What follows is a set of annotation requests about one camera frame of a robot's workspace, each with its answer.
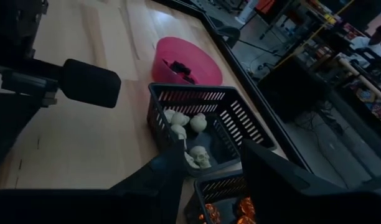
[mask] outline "wooden table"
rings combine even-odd
[[[156,156],[146,113],[154,49],[163,37],[180,37],[206,51],[224,85],[238,88],[252,105],[200,20],[150,0],[49,2],[35,57],[58,65],[74,58],[113,70],[122,80],[120,96],[108,109],[69,100],[60,91],[57,105],[42,108],[19,136],[0,168],[0,189],[107,189]],[[285,156],[280,148],[275,152]],[[192,183],[184,184],[180,222]]]

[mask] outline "small white skull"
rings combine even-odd
[[[184,115],[181,112],[175,112],[171,118],[171,124],[178,124],[181,126],[185,126],[189,122],[189,117]]]
[[[164,111],[164,115],[166,116],[168,123],[171,123],[171,118],[174,116],[175,113],[176,113],[176,111],[171,110],[171,109]]]
[[[195,169],[200,169],[200,166],[198,166],[196,163],[195,163],[195,159],[190,156],[188,153],[184,152],[184,155],[185,155],[185,159],[186,161],[188,162],[188,164],[192,167],[192,168],[195,168]]]
[[[206,169],[211,167],[210,156],[203,146],[195,146],[190,150],[190,155],[195,159],[195,161],[200,165],[200,168]]]
[[[171,130],[178,135],[178,139],[186,139],[186,130],[181,125],[173,124]]]
[[[190,121],[191,128],[197,132],[201,133],[207,127],[207,121],[205,120],[205,116],[202,113],[195,115]]]

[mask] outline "pink bowl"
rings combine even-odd
[[[200,85],[221,85],[222,73],[214,60],[196,45],[176,37],[165,37],[158,42],[152,67],[155,82],[190,84],[175,74],[168,64],[177,61],[191,70],[190,77]]]

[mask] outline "black bin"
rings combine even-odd
[[[178,141],[164,110],[179,111],[190,118],[198,113],[206,116],[207,128],[202,134],[193,133],[189,124],[185,126],[186,143],[188,150],[196,145],[204,146],[212,167],[193,169],[185,162],[191,176],[198,177],[240,162],[238,152],[243,138],[275,149],[271,138],[233,87],[152,83],[149,90],[148,125],[160,151]]]
[[[184,209],[188,224],[213,224],[205,204],[220,212],[221,223],[236,223],[236,206],[248,197],[246,180],[241,170],[201,177],[194,183],[195,192]]]

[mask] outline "black cable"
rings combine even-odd
[[[280,45],[282,45],[282,44],[275,45],[275,46],[271,47],[269,50],[275,49],[275,48],[279,47]],[[253,70],[252,70],[252,64],[253,64],[253,62],[255,62],[256,60],[258,60],[259,58],[261,58],[261,57],[262,57],[263,55],[265,55],[265,54],[266,54],[266,52],[261,53],[259,56],[257,56],[256,58],[254,58],[254,59],[250,62],[250,64],[248,65],[248,68],[250,69],[250,71],[253,71]]]
[[[298,128],[301,128],[307,132],[310,132],[310,133],[313,133],[315,135],[315,138],[316,138],[316,144],[317,144],[317,149],[318,151],[321,153],[322,157],[325,158],[325,160],[327,160],[327,162],[329,163],[329,165],[333,168],[334,172],[336,172],[336,174],[340,177],[340,179],[343,181],[344,185],[346,186],[347,189],[349,189],[349,186],[347,185],[347,182],[345,180],[345,178],[340,174],[340,172],[335,168],[334,164],[330,161],[330,159],[325,155],[325,152],[323,151],[322,147],[321,147],[321,142],[320,142],[320,138],[318,136],[318,134],[315,132],[315,128],[317,128],[318,126],[324,124],[324,123],[321,123],[321,124],[317,124],[314,126],[313,124],[313,121],[314,121],[314,118],[317,116],[318,114],[317,113],[314,113],[314,112],[310,112],[310,117],[308,118],[307,121],[305,121],[302,125],[298,124],[296,121],[294,121],[294,125],[296,125]]]
[[[281,57],[280,55],[277,54],[277,53],[278,53],[277,50],[270,51],[269,49],[268,49],[268,50],[267,50],[267,49],[264,49],[264,48],[259,47],[259,46],[257,46],[257,45],[251,44],[251,43],[249,43],[249,42],[245,42],[244,40],[240,40],[240,39],[238,39],[238,41],[241,42],[241,43],[247,44],[247,45],[249,45],[249,46],[251,46],[251,47],[257,48],[257,49],[259,49],[259,50],[262,50],[262,51],[264,51],[264,52],[266,52],[266,53],[272,54],[272,55],[274,55],[274,56]]]

